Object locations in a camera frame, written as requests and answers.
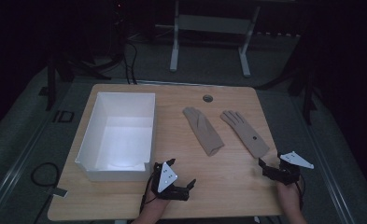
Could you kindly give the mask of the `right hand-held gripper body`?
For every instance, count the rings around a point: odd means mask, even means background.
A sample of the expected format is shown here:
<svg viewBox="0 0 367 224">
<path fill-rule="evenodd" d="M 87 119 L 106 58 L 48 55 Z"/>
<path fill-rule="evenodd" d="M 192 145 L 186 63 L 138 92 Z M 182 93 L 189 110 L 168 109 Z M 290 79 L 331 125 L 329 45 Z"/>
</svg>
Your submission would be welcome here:
<svg viewBox="0 0 367 224">
<path fill-rule="evenodd" d="M 295 151 L 291 151 L 282 156 L 278 168 L 268 166 L 267 169 L 262 169 L 262 174 L 271 180 L 289 185 L 299 181 L 301 167 L 308 169 L 315 168 L 312 163 L 301 157 Z"/>
</svg>

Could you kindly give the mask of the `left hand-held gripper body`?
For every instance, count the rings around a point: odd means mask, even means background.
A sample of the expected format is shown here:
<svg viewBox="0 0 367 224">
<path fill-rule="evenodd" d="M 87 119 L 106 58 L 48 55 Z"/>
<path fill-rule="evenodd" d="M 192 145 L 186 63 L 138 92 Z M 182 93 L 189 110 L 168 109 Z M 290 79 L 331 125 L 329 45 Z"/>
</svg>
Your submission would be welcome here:
<svg viewBox="0 0 367 224">
<path fill-rule="evenodd" d="M 190 191 L 186 187 L 177 187 L 174 185 L 178 175 L 171 166 L 163 163 L 155 163 L 151 180 L 151 191 L 159 199 L 187 201 L 190 197 Z"/>
</svg>

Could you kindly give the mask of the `beige glove with dark button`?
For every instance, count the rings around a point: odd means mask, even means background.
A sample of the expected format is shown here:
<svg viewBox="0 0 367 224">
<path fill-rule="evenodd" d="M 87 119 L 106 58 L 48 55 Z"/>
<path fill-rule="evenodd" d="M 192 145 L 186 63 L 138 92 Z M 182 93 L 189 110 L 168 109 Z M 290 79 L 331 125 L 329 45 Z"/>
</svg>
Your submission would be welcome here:
<svg viewBox="0 0 367 224">
<path fill-rule="evenodd" d="M 237 136 L 254 158 L 260 158 L 268 152 L 269 147 L 266 145 L 262 137 L 239 112 L 225 110 L 220 115 L 220 118 L 233 128 Z"/>
</svg>

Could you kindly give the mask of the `plain beige glove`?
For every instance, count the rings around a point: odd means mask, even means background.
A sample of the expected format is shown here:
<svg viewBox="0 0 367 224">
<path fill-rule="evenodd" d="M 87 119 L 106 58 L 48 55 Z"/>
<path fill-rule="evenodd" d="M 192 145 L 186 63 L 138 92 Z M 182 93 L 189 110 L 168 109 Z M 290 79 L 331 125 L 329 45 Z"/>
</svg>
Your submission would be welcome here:
<svg viewBox="0 0 367 224">
<path fill-rule="evenodd" d="M 207 117 L 194 107 L 184 108 L 183 114 L 206 155 L 212 157 L 217 154 L 224 143 Z"/>
</svg>

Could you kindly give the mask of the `white storage box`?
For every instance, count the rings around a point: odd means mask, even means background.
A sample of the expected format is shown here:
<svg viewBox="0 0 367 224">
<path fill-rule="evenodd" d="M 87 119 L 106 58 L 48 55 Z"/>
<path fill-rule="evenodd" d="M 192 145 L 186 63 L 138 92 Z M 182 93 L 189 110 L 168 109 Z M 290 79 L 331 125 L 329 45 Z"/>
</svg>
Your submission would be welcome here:
<svg viewBox="0 0 367 224">
<path fill-rule="evenodd" d="M 91 181 L 145 181 L 155 125 L 153 93 L 99 92 L 75 164 Z"/>
</svg>

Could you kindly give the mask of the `person's right hand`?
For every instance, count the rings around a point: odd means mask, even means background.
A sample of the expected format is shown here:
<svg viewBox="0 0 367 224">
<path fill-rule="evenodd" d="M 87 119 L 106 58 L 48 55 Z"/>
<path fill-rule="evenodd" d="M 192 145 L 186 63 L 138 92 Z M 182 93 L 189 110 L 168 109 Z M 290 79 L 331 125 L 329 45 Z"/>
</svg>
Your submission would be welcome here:
<svg viewBox="0 0 367 224">
<path fill-rule="evenodd" d="M 301 211 L 300 192 L 295 184 L 276 183 L 277 196 L 284 213 L 293 214 Z"/>
</svg>

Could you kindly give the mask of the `person's left hand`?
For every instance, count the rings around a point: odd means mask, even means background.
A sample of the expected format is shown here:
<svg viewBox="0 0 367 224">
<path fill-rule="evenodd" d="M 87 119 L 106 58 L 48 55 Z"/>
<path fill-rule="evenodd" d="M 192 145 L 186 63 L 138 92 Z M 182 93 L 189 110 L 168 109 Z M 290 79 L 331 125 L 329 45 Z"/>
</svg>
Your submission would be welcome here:
<svg viewBox="0 0 367 224">
<path fill-rule="evenodd" d="M 158 220 L 162 217 L 169 203 L 169 200 L 157 198 L 155 194 L 150 190 L 147 193 L 145 204 L 140 215 L 144 216 L 146 219 Z"/>
</svg>

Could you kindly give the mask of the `black metal stand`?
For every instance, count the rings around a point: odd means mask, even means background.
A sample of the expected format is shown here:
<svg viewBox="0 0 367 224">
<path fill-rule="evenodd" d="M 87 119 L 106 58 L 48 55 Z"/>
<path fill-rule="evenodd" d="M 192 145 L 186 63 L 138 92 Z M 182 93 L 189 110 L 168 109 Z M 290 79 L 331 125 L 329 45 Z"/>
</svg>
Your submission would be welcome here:
<svg viewBox="0 0 367 224">
<path fill-rule="evenodd" d="M 314 49 L 311 47 L 311 42 L 312 40 L 309 34 L 302 34 L 282 69 L 281 74 L 277 78 L 256 87 L 256 90 L 268 90 L 291 78 L 288 94 L 290 96 L 298 96 L 300 93 L 303 93 L 302 115 L 307 125 L 312 124 L 311 110 L 315 108 L 312 95 L 316 67 Z"/>
</svg>

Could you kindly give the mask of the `grey flat floor tag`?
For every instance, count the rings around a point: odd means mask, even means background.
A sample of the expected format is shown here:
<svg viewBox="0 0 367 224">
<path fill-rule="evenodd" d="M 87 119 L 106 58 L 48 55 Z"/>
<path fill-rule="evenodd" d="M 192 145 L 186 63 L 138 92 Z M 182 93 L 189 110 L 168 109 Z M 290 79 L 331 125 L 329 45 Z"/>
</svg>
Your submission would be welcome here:
<svg viewBox="0 0 367 224">
<path fill-rule="evenodd" d="M 58 197 L 65 198 L 66 195 L 67 195 L 67 190 L 60 189 L 58 187 L 56 187 L 56 188 L 49 188 L 48 194 L 49 195 L 52 195 L 52 196 L 58 196 Z"/>
</svg>

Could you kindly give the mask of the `white metal desk frame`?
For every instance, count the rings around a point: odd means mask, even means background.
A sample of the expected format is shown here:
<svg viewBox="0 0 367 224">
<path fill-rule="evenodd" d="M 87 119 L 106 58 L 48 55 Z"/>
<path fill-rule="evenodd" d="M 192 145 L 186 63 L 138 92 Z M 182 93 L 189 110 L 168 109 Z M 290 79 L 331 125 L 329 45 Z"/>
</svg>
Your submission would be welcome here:
<svg viewBox="0 0 367 224">
<path fill-rule="evenodd" d="M 170 59 L 169 70 L 177 71 L 178 56 L 179 56 L 179 32 L 197 31 L 220 34 L 243 35 L 245 41 L 238 47 L 238 56 L 241 64 L 241 69 L 244 77 L 250 77 L 249 60 L 247 58 L 247 49 L 251 37 L 254 34 L 254 28 L 257 18 L 260 14 L 261 7 L 256 6 L 251 13 L 250 19 L 235 19 L 223 17 L 211 17 L 202 15 L 181 14 L 179 10 L 182 0 L 174 1 L 174 25 L 173 29 L 173 45 Z"/>
</svg>

